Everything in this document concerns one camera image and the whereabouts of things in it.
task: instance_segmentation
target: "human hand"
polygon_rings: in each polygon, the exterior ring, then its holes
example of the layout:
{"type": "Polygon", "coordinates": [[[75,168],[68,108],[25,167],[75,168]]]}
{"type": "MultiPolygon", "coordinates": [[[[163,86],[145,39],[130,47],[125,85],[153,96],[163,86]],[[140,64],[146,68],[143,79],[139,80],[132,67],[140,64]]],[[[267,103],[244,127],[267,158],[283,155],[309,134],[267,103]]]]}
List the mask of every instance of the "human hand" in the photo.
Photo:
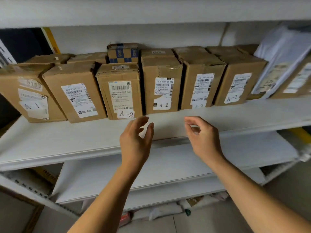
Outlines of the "human hand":
{"type": "Polygon", "coordinates": [[[148,120],[149,117],[141,116],[130,121],[120,136],[121,166],[133,174],[139,173],[149,157],[154,124],[150,123],[148,125],[144,138],[138,135],[144,130],[141,127],[144,126],[148,120]]]}
{"type": "Polygon", "coordinates": [[[224,157],[219,140],[218,129],[198,116],[185,117],[185,128],[193,151],[210,168],[224,157]]]}

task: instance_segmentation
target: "cardboard box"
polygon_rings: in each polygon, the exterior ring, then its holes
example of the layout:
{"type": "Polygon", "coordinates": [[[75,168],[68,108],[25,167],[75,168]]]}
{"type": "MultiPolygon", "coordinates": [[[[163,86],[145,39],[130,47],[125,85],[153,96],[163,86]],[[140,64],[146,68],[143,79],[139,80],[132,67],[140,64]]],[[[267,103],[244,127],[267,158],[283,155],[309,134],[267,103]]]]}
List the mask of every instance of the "cardboard box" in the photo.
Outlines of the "cardboard box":
{"type": "Polygon", "coordinates": [[[159,58],[159,57],[175,57],[172,49],[157,48],[157,49],[142,49],[141,58],[159,58]]]}
{"type": "Polygon", "coordinates": [[[183,66],[173,57],[146,58],[144,73],[146,114],[177,111],[183,66]]]}
{"type": "Polygon", "coordinates": [[[202,46],[182,46],[182,47],[174,47],[173,51],[179,56],[180,53],[206,53],[204,47],[202,46]]]}
{"type": "Polygon", "coordinates": [[[70,123],[107,118],[93,66],[91,62],[58,65],[43,74],[70,123]]]}
{"type": "Polygon", "coordinates": [[[35,55],[31,59],[23,63],[19,63],[18,65],[61,65],[65,64],[71,56],[71,54],[35,55]]]}
{"type": "Polygon", "coordinates": [[[102,65],[96,78],[110,120],[142,116],[137,64],[102,65]]]}
{"type": "Polygon", "coordinates": [[[248,45],[237,45],[235,46],[239,51],[254,55],[255,51],[257,50],[259,44],[248,44],[248,45]]]}
{"type": "Polygon", "coordinates": [[[257,82],[266,61],[242,53],[233,46],[212,46],[207,50],[227,64],[215,105],[243,103],[257,82]]]}
{"type": "Polygon", "coordinates": [[[308,55],[270,97],[293,98],[308,94],[311,90],[311,55],[308,55]]]}
{"type": "Polygon", "coordinates": [[[67,118],[42,78],[52,65],[8,65],[0,69],[0,93],[30,122],[67,118]]]}
{"type": "Polygon", "coordinates": [[[137,43],[109,44],[107,49],[110,63],[138,63],[139,52],[137,43]]]}
{"type": "Polygon", "coordinates": [[[106,64],[107,52],[95,52],[89,54],[75,55],[67,61],[67,64],[78,63],[78,62],[98,62],[106,64]]]}
{"type": "Polygon", "coordinates": [[[187,55],[180,59],[186,67],[181,109],[212,106],[225,63],[209,53],[187,55]]]}

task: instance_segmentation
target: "tiled floor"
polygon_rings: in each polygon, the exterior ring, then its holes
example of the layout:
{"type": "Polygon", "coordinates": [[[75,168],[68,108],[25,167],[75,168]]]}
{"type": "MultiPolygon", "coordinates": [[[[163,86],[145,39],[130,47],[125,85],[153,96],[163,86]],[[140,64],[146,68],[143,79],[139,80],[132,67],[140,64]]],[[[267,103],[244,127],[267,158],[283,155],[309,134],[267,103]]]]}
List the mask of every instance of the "tiled floor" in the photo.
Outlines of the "tiled floor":
{"type": "MultiPolygon", "coordinates": [[[[74,220],[45,207],[33,233],[66,233],[74,220]]],[[[218,202],[154,221],[134,221],[119,233],[249,233],[252,232],[232,201],[218,202]]]]}

